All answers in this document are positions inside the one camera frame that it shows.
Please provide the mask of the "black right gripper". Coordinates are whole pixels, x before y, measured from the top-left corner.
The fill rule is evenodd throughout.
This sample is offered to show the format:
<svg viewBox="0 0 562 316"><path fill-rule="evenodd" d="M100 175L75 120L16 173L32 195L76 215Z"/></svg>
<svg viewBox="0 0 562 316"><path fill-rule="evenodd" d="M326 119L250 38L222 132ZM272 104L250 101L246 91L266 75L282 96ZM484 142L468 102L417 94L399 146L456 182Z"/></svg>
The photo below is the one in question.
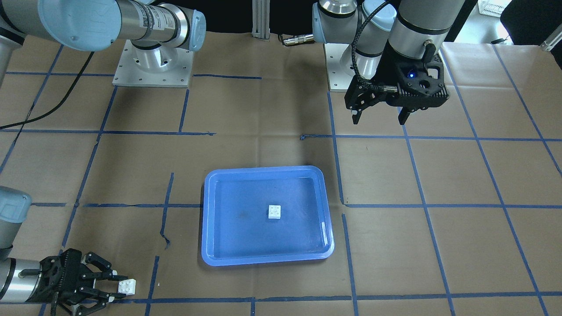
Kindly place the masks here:
<svg viewBox="0 0 562 316"><path fill-rule="evenodd" d="M88 316L107 307L126 294L105 292L85 287L83 280L123 281L128 276L113 270L112 264L94 252L82 256L76 249L68 249L57 256L40 260L40 277L34 302L50 303L50 315L55 316L58 305L72 306L73 316Z"/></svg>

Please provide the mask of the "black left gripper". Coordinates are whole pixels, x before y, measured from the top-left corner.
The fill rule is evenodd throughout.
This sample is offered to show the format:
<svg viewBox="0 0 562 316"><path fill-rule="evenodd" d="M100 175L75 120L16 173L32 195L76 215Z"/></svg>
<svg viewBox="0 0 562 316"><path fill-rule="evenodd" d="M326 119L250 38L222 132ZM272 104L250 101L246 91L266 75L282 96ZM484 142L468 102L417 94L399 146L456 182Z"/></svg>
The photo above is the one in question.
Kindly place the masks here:
<svg viewBox="0 0 562 316"><path fill-rule="evenodd" d="M354 125L359 124L362 113L369 107L385 102L401 107L398 120L403 126L410 114L440 107L449 98L444 84L443 60L438 53L417 60L386 48L373 78L360 81L354 76L344 101L352 113Z"/></svg>

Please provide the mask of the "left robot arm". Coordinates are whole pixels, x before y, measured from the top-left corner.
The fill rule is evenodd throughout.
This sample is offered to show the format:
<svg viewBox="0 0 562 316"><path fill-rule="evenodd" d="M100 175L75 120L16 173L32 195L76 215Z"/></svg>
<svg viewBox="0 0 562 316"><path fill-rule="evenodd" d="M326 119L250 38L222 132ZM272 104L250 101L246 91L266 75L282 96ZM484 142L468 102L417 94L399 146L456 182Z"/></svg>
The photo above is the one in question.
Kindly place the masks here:
<svg viewBox="0 0 562 316"><path fill-rule="evenodd" d="M379 103L400 108L399 124L411 113L439 108L450 95L438 53L458 16L461 0L317 0L313 37L347 44L351 78L345 106L358 124Z"/></svg>

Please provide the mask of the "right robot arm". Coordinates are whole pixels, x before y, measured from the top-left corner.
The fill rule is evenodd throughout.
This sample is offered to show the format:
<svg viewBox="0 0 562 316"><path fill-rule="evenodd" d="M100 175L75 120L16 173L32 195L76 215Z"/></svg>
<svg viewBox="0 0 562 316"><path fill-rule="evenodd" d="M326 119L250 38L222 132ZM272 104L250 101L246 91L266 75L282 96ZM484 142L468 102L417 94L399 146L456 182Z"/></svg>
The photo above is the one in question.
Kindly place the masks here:
<svg viewBox="0 0 562 316"><path fill-rule="evenodd" d="M132 45L132 63L145 86L182 86L190 75L190 52L205 41L205 15L156 0L3 0L1 2L1 77L28 35L89 53L62 100L68 99L97 51L115 40ZM40 261L10 256L13 242L32 204L30 195L1 187L1 302L50 304L70 316L88 316L135 292L135 280L119 275L94 252L69 249Z"/></svg>

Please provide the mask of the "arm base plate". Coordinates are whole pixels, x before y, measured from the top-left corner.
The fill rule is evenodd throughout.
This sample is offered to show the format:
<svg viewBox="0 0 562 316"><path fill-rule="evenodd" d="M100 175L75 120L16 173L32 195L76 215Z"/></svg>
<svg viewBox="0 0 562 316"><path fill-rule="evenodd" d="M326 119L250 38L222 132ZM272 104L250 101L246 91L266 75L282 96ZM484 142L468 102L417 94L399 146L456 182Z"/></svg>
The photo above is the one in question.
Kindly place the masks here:
<svg viewBox="0 0 562 316"><path fill-rule="evenodd" d="M324 44L325 62L328 75L328 87L331 92L346 92L355 72L349 44ZM371 79L377 70L381 55L365 57L356 53L357 67L360 74Z"/></svg>
<svg viewBox="0 0 562 316"><path fill-rule="evenodd" d="M159 46L138 48L127 40L112 84L125 87L188 88L194 52Z"/></svg>

